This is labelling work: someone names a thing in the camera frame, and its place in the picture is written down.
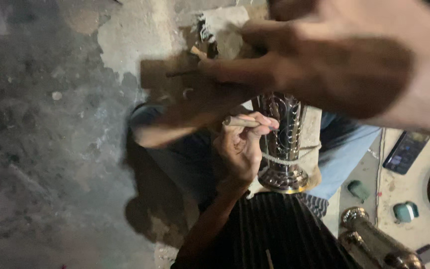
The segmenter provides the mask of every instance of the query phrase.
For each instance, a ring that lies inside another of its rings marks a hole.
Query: leg
[[[150,124],[162,114],[159,105],[145,105],[134,111],[130,127]],[[181,138],[164,149],[146,149],[158,166],[184,193],[203,204],[215,196],[216,180],[212,169],[210,133],[201,130]]]
[[[330,199],[373,144],[381,128],[323,112],[318,166],[321,184],[307,193]]]

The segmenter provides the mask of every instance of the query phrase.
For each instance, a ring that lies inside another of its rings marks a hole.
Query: blurred hand
[[[259,112],[240,114],[238,117],[257,121],[261,125],[256,128],[223,125],[220,136],[214,140],[214,146],[226,161],[231,175],[249,184],[260,168],[260,137],[270,132],[269,127],[278,129],[279,123]]]
[[[291,93],[377,125],[430,131],[430,7],[420,0],[271,0],[269,7],[278,21],[249,21],[241,31],[264,56],[207,60],[201,69],[255,94]]]

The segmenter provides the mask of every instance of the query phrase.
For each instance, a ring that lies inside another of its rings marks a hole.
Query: silver vase
[[[281,161],[297,160],[300,153],[301,130],[306,112],[293,95],[278,92],[258,97],[261,113],[279,121],[279,129],[265,137],[262,150]],[[259,175],[260,183],[280,193],[299,193],[308,186],[308,175],[298,165],[268,161],[268,168]]]

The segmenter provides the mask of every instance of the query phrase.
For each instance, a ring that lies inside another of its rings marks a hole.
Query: silver metal pipe
[[[383,269],[384,262],[378,260],[357,232],[344,232],[338,237],[340,244],[363,269]]]
[[[306,107],[293,95],[278,92],[259,96],[259,105],[265,116],[279,121],[279,129],[266,135],[265,153],[282,161],[298,159]],[[307,187],[308,175],[298,165],[268,161],[268,169],[259,181],[275,192],[298,193]]]
[[[352,232],[356,232],[361,237],[371,255],[384,262],[383,268],[424,268],[414,251],[406,248],[370,223],[369,215],[363,208],[352,207],[345,210],[341,215],[341,225]]]

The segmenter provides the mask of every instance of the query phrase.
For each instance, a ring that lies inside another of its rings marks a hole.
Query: nail
[[[268,124],[271,124],[271,120],[268,117],[263,116],[264,119],[268,122]]]

